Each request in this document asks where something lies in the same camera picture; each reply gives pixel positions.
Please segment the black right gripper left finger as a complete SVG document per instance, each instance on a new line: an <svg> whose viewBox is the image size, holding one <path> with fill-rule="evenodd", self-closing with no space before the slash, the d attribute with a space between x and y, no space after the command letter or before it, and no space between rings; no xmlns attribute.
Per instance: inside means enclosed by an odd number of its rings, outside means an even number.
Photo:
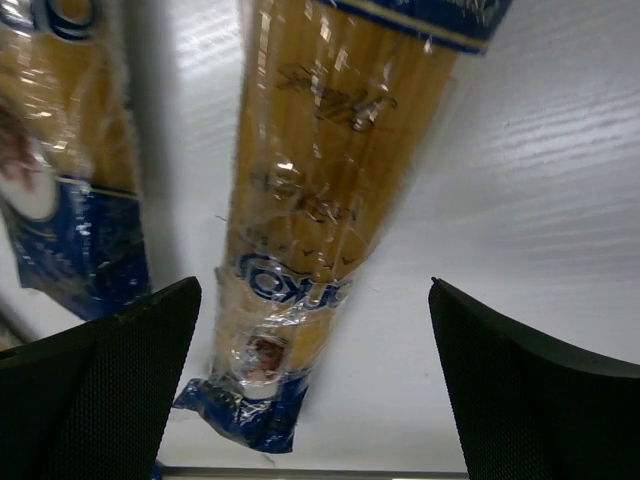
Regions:
<svg viewBox="0 0 640 480"><path fill-rule="evenodd" d="M201 297L185 278L3 351L2 478L151 478Z"/></svg>

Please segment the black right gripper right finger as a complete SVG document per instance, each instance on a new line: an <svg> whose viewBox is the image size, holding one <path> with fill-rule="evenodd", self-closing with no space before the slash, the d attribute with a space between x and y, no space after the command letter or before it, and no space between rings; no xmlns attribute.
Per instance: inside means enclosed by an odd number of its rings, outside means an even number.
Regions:
<svg viewBox="0 0 640 480"><path fill-rule="evenodd" d="M442 279L429 309L470 478L638 478L638 365L533 329Z"/></svg>

